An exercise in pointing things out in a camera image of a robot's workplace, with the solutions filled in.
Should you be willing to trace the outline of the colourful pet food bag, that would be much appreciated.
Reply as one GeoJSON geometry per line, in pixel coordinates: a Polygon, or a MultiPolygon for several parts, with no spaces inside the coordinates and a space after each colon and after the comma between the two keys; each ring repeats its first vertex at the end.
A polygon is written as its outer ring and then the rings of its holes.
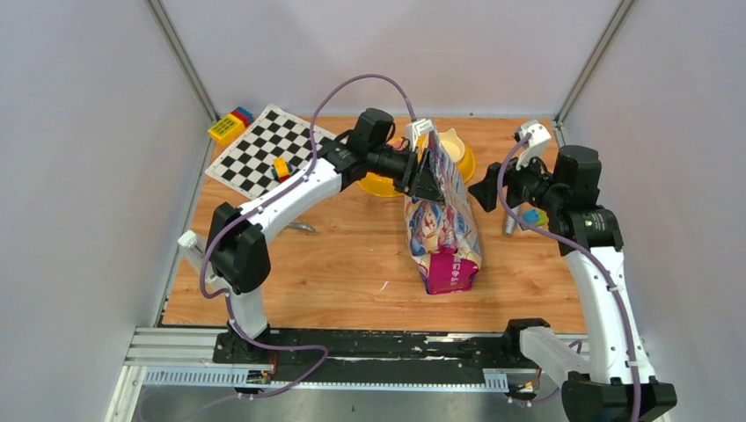
{"type": "Polygon", "coordinates": [[[468,291],[479,273],[482,250],[466,183],[440,141],[431,156],[437,159],[446,203],[405,198],[409,251],[428,294],[468,291]]]}

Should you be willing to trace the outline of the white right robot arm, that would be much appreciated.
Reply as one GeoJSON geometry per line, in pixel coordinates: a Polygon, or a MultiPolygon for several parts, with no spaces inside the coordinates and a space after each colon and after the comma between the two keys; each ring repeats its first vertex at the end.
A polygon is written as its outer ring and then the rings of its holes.
{"type": "Polygon", "coordinates": [[[540,367],[571,421],[656,421],[676,406],[677,393],[657,377],[637,331],[619,223],[598,202],[601,170],[598,153],[587,147],[562,147],[552,169],[538,157],[521,164],[510,151],[470,187],[488,212],[503,207],[516,217],[522,204],[546,212],[542,235],[558,243],[587,329],[589,350],[580,355],[546,321],[512,320],[502,354],[514,367],[540,367]]]}

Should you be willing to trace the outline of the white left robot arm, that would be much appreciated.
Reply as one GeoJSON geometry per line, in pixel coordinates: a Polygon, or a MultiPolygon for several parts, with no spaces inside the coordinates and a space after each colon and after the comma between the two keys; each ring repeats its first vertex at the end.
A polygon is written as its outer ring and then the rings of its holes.
{"type": "Polygon", "coordinates": [[[370,173],[389,178],[396,192],[410,198],[444,202],[431,152],[417,146],[420,138],[436,139],[434,122],[407,124],[400,148],[390,144],[394,131],[390,114],[369,108],[353,128],[315,148],[311,161],[273,191],[240,207],[224,204],[215,211],[201,277],[212,269],[223,283],[217,292],[225,298],[229,324],[239,335],[235,349],[245,361],[258,363],[268,355],[260,291],[271,271],[268,246],[298,216],[370,173]]]}

